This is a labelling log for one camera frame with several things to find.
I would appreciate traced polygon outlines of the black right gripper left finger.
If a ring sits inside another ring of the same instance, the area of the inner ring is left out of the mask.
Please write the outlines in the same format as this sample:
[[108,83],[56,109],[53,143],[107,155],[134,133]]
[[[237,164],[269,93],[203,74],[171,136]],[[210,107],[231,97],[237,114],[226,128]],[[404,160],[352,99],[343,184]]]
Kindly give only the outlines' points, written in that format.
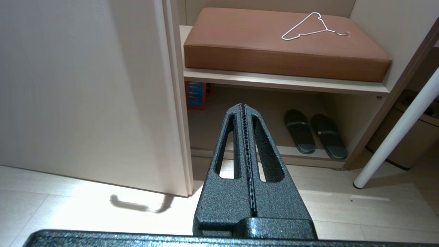
[[[234,177],[220,177],[228,135],[233,134]],[[241,104],[226,111],[193,217],[195,236],[232,236],[240,220],[253,215]]]

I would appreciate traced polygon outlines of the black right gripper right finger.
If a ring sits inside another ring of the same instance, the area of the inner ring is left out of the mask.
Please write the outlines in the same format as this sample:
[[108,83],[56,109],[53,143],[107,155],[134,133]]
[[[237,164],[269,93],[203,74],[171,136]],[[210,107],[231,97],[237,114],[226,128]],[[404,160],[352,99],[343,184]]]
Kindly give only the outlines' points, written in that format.
[[259,239],[316,239],[308,210],[280,157],[261,114],[243,106],[251,217],[242,235]]

